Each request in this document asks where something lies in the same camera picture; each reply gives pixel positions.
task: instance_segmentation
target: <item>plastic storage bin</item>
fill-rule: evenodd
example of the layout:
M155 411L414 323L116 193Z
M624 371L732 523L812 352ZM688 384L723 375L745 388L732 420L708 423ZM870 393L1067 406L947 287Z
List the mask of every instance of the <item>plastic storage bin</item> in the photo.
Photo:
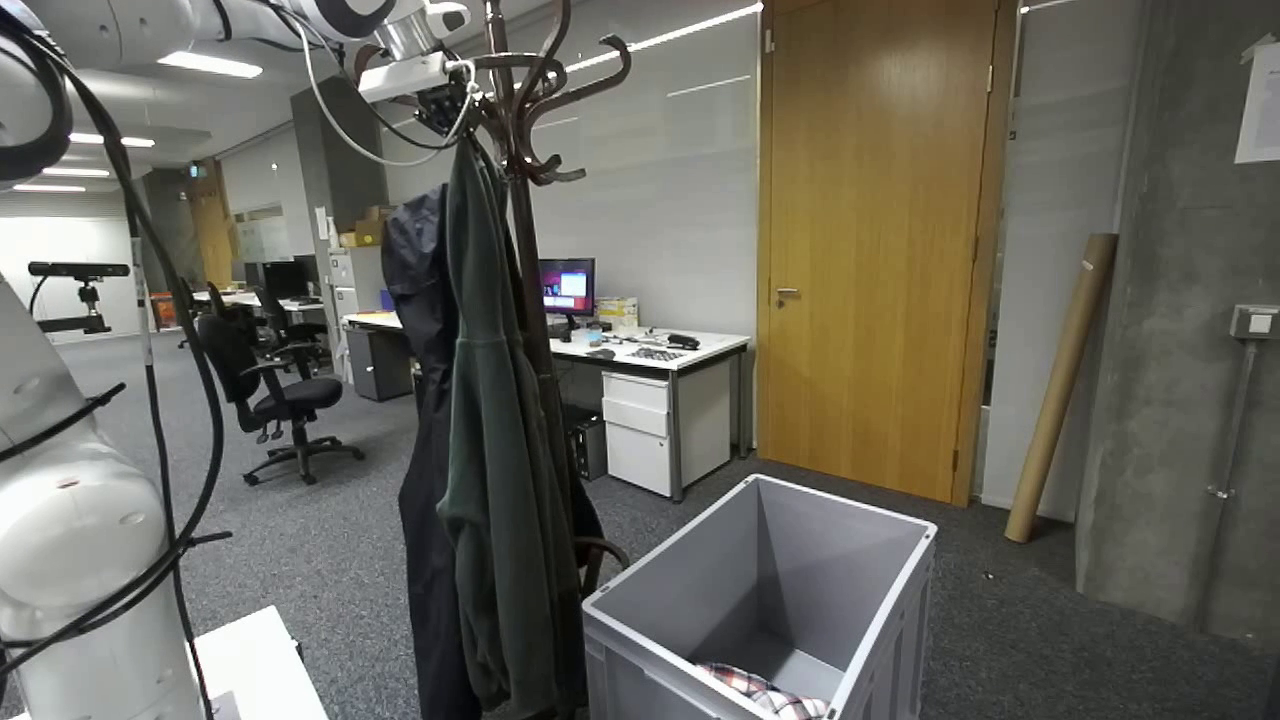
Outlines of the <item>plastic storage bin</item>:
M937 523L748 476L583 606L591 720L762 716L736 665L839 720L919 716Z

